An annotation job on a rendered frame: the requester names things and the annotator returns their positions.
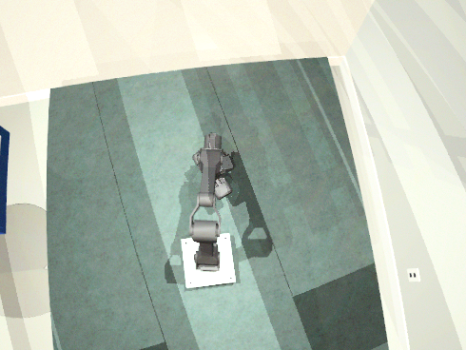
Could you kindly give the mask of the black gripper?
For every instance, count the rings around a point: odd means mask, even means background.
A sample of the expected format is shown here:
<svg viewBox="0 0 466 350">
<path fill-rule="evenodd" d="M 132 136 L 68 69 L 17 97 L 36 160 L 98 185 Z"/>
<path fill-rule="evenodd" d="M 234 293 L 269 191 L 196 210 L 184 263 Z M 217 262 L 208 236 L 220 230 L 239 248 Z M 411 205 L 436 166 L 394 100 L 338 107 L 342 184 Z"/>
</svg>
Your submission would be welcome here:
<svg viewBox="0 0 466 350">
<path fill-rule="evenodd" d="M 198 161 L 197 161 L 197 153 L 195 153 L 192 156 L 192 159 L 195 162 L 195 164 L 198 166 L 198 168 L 200 169 L 200 164 L 198 164 Z M 222 169 L 220 170 L 220 172 L 222 172 Z M 230 193 L 232 193 L 232 190 L 233 190 L 229 182 L 227 182 L 224 177 L 222 178 L 220 177 L 220 172 L 216 174 L 216 182 L 215 182 L 215 193 L 216 193 L 216 197 L 218 200 L 229 195 Z"/>
</svg>

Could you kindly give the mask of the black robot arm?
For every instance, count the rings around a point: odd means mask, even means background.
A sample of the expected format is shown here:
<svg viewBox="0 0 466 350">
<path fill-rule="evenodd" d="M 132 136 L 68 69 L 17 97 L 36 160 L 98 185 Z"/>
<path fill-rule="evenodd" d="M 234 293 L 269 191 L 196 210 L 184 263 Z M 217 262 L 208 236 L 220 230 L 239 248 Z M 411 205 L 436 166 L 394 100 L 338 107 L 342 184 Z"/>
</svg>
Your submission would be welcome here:
<svg viewBox="0 0 466 350">
<path fill-rule="evenodd" d="M 204 148 L 200 148 L 197 153 L 197 161 L 202 172 L 200 193 L 197 195 L 197 206 L 189 217 L 189 231 L 192 240 L 198 243 L 198 251 L 194 255 L 196 270 L 201 272 L 220 271 L 220 257 L 217 240 L 221 234 L 221 216 L 215 206 L 216 174 L 220 172 L 220 177 L 225 172 L 232 171 L 236 166 L 232 157 L 226 153 L 222 146 L 222 136 L 216 133 L 204 135 Z M 193 220 L 193 216 L 199 206 L 214 207 L 218 221 Z M 193 221 L 192 221 L 193 220 Z"/>
</svg>

